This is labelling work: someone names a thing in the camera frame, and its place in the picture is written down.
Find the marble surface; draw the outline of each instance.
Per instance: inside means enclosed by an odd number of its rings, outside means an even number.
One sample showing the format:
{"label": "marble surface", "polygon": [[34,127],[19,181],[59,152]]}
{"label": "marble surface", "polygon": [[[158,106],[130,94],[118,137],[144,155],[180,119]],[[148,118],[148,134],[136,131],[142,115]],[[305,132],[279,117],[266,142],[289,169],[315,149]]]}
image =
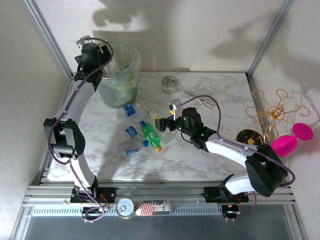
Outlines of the marble surface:
{"label": "marble surface", "polygon": [[[161,89],[164,76],[175,76],[178,91],[166,93]],[[219,103],[222,112],[220,133],[235,139],[239,131],[254,129],[245,109],[253,106],[250,89],[244,73],[177,73],[141,72],[138,93],[148,98],[161,117],[169,117],[169,102],[180,98],[190,99],[185,93],[208,94]],[[185,107],[196,107],[204,125],[216,129],[218,110],[204,109],[198,101]],[[115,145],[119,131],[130,123],[138,122],[144,115],[132,116],[124,121],[114,120],[114,109],[104,105],[98,91],[90,98],[80,119],[79,127],[85,137],[84,154],[98,180],[148,180],[148,181],[204,181],[222,180],[229,174],[242,174],[245,169],[223,156],[198,150],[182,140],[179,131],[160,133],[163,151],[157,153],[152,146],[127,156],[121,156]],[[50,181],[72,181],[65,166],[52,162],[47,178]]]}

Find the can lid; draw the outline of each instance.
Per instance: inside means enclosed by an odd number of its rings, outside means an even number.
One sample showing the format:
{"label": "can lid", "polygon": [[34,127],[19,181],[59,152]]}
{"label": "can lid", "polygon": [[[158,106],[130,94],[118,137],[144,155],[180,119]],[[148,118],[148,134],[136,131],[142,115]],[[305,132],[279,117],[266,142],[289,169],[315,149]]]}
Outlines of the can lid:
{"label": "can lid", "polygon": [[118,216],[129,217],[135,210],[134,203],[128,198],[123,198],[116,204],[115,210]]}
{"label": "can lid", "polygon": [[157,147],[155,148],[155,150],[156,150],[157,152],[161,152],[162,147],[161,147],[161,146],[157,146]]}

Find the green plastic bottle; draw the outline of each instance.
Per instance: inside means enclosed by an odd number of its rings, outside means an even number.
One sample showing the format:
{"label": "green plastic bottle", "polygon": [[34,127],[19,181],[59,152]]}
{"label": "green plastic bottle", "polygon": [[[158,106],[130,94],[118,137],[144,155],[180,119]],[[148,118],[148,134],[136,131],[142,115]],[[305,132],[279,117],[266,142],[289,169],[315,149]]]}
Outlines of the green plastic bottle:
{"label": "green plastic bottle", "polygon": [[162,147],[160,146],[160,137],[156,133],[154,127],[150,123],[145,123],[145,121],[141,121],[140,125],[149,144],[155,147],[157,152],[160,152],[162,150]]}

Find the green trash bin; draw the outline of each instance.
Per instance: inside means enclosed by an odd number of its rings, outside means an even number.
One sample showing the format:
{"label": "green trash bin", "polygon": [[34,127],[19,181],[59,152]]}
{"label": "green trash bin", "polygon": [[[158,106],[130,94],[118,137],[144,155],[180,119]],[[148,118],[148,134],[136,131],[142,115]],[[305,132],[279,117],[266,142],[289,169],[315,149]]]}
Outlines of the green trash bin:
{"label": "green trash bin", "polygon": [[108,40],[108,43],[113,48],[113,59],[104,68],[105,77],[98,92],[105,105],[121,108],[135,101],[141,58],[140,53],[125,42]]}

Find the plastic bottle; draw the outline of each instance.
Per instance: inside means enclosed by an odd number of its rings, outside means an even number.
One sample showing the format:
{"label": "plastic bottle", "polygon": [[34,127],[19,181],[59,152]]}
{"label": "plastic bottle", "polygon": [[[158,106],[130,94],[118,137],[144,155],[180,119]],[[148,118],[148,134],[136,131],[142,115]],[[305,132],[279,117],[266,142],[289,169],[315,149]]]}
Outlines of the plastic bottle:
{"label": "plastic bottle", "polygon": [[149,143],[147,140],[145,141],[139,141],[139,142],[134,142],[134,143],[129,143],[127,145],[123,145],[120,148],[120,154],[122,156],[128,155],[128,154],[133,154],[136,152],[139,152],[141,149],[148,147]]}
{"label": "plastic bottle", "polygon": [[141,139],[141,137],[143,137],[145,139],[145,136],[142,132],[142,127],[139,123],[134,123],[132,125],[130,125],[129,127],[127,127],[125,130],[121,131],[118,133],[117,137],[118,137],[118,144],[120,146],[127,144],[128,142],[131,141],[131,139],[133,139],[134,137],[140,136],[139,139]]}
{"label": "plastic bottle", "polygon": [[154,108],[151,106],[149,100],[144,95],[139,94],[136,99],[139,102],[141,108],[145,112],[147,112],[152,119],[154,119],[158,116],[157,112],[154,110]]}
{"label": "plastic bottle", "polygon": [[135,114],[140,107],[141,106],[138,102],[126,104],[123,107],[121,107],[115,111],[114,118],[115,118],[115,120],[122,120],[127,117],[130,117],[133,114]]}
{"label": "plastic bottle", "polygon": [[162,147],[160,146],[160,137],[156,133],[154,127],[150,123],[145,123],[144,121],[141,121],[140,125],[149,144],[155,147],[157,152],[160,152],[162,150]]}

